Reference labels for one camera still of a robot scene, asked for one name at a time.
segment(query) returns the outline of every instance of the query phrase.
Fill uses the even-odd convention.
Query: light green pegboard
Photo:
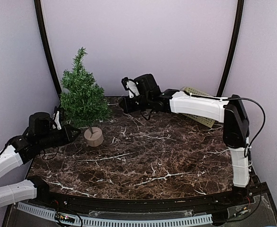
[[[192,94],[195,94],[195,95],[201,95],[201,96],[211,96],[211,95],[208,95],[207,93],[205,92],[202,92],[202,91],[199,91],[195,88],[192,88],[192,87],[183,87],[181,89],[181,91],[187,91],[188,93],[192,93]],[[196,115],[192,115],[192,114],[186,114],[184,113],[183,115],[193,119],[194,121],[197,121],[209,128],[212,128],[214,123],[215,123],[215,120],[213,119],[210,119],[210,118],[206,118],[206,117],[200,117],[200,116],[196,116]]]

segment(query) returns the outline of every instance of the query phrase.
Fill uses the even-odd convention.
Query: black cable
[[[59,218],[55,218],[55,217],[54,217],[54,219],[55,219],[56,221],[58,221],[58,224],[56,223],[56,225],[58,225],[58,226],[60,226],[60,227],[71,226],[71,225],[65,225],[64,223],[62,223],[62,222],[59,220]]]
[[[263,122],[262,122],[262,125],[261,125],[259,131],[255,134],[255,136],[253,137],[253,139],[251,140],[251,142],[248,144],[248,146],[245,149],[245,157],[247,157],[248,153],[250,152],[249,147],[252,145],[253,141],[258,137],[258,135],[262,131],[263,127],[265,126],[265,123],[266,123],[266,113],[265,113],[265,110],[263,109],[263,107],[258,102],[256,102],[253,99],[250,99],[250,98],[241,98],[241,97],[240,98],[228,98],[228,99],[224,99],[224,101],[232,101],[232,100],[246,100],[246,101],[253,102],[256,105],[258,105],[258,107],[261,109],[262,114],[263,114]]]
[[[68,208],[65,208],[65,207],[58,208],[58,210],[66,210],[66,211],[68,211],[68,212],[70,212],[70,213],[76,215],[76,216],[80,219],[80,227],[83,226],[82,218],[81,218],[81,216],[80,216],[77,212],[75,212],[75,211],[73,211],[73,210],[70,210],[70,209],[68,209]]]
[[[189,92],[187,92],[187,91],[185,91],[185,90],[183,90],[183,92],[184,92],[187,96],[191,96],[191,97],[195,97],[195,98],[207,98],[207,99],[213,99],[213,100],[221,100],[220,97],[196,95],[196,94],[189,93]]]
[[[129,91],[134,95],[134,97],[136,96],[136,94],[128,87]]]
[[[56,157],[58,151],[59,151],[59,147],[57,147],[56,153],[53,155],[53,157],[51,157],[51,158],[45,158],[45,150],[43,150],[44,155],[42,156],[42,159],[43,159],[44,161],[49,161],[49,160],[51,160],[51,159],[53,159],[53,158]]]
[[[57,124],[56,124],[55,120],[53,120],[51,117],[48,117],[47,120],[48,120],[52,125],[54,125],[55,128],[57,128]]]
[[[5,144],[4,149],[0,152],[0,156],[2,155],[2,153],[4,153],[4,151],[7,149],[7,147],[11,144],[11,142],[13,141],[13,139],[16,136],[12,137],[11,139],[8,140],[8,142]]]
[[[146,116],[144,116],[144,114],[143,114],[143,112],[142,112],[142,111],[140,111],[140,114],[142,115],[142,117],[143,117],[146,121],[148,121],[148,120],[150,120],[150,119],[151,119],[151,114],[152,114],[152,112],[153,112],[153,110],[151,110],[151,111],[149,112],[149,114],[148,114],[148,118],[147,118]]]
[[[37,201],[40,202],[40,203],[43,203],[43,204],[47,205],[47,206],[50,207],[50,208],[53,207],[51,204],[52,204],[53,202],[56,202],[55,204],[57,204],[57,208],[54,208],[55,211],[56,211],[56,213],[59,212],[59,209],[61,209],[61,210],[66,210],[66,211],[68,211],[68,212],[71,212],[73,215],[76,215],[76,216],[80,219],[80,227],[83,226],[82,218],[81,218],[81,216],[80,216],[77,212],[75,212],[75,211],[73,211],[73,210],[70,210],[70,209],[68,209],[68,208],[65,208],[65,207],[59,207],[59,204],[58,204],[58,202],[57,202],[56,200],[53,200],[53,201],[51,202],[51,204],[46,203],[46,202],[43,202],[43,201],[40,201],[40,200],[37,200]]]
[[[232,219],[232,218],[235,218],[235,217],[232,216],[232,217],[230,217],[230,218],[228,218],[228,219],[226,219],[226,220],[213,220],[213,223],[222,223],[222,222],[227,222],[227,223],[229,223],[229,222],[243,221],[243,220],[247,219],[248,217],[250,217],[252,214],[254,214],[255,211],[257,211],[258,207],[259,207],[260,204],[261,204],[262,186],[261,186],[259,177],[258,177],[257,175],[256,175],[256,177],[257,177],[257,180],[258,180],[258,183],[259,183],[259,186],[260,186],[260,194],[259,194],[259,195],[260,195],[260,198],[259,198],[259,202],[258,202],[258,204],[257,204],[257,207],[256,207],[249,215],[247,215],[246,217],[244,217],[244,218],[242,218],[242,219],[230,220],[230,219]]]

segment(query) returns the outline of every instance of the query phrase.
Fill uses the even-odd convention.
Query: lavender wall
[[[267,181],[277,206],[277,1],[248,0],[225,95],[259,101],[267,124],[252,148],[254,167]],[[248,105],[252,135],[262,122],[261,111]]]
[[[52,112],[58,104],[46,63],[34,2],[0,1],[0,150],[27,127],[29,115]],[[22,181],[28,165],[0,179],[0,186]],[[0,226],[6,208],[0,209]]]
[[[60,78],[84,46],[89,53],[86,68],[106,95],[124,94],[121,78],[145,73],[152,73],[162,90],[192,86],[216,95],[236,0],[52,0],[43,4]]]

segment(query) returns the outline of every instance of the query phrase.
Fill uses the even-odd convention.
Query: small artificial christmas tree
[[[86,49],[80,48],[73,59],[72,71],[63,72],[62,84],[69,91],[61,94],[61,107],[65,110],[66,120],[73,125],[92,129],[95,121],[105,120],[110,116],[110,110],[104,97],[104,89],[83,66],[82,59],[86,54]]]

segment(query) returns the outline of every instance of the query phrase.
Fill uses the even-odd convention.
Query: brown marble surface
[[[181,114],[124,114],[108,98],[113,116],[98,127],[104,142],[86,145],[83,133],[49,161],[36,157],[29,172],[51,191],[106,199],[171,199],[231,190],[231,156],[219,124],[209,129]],[[48,149],[51,158],[55,149]]]

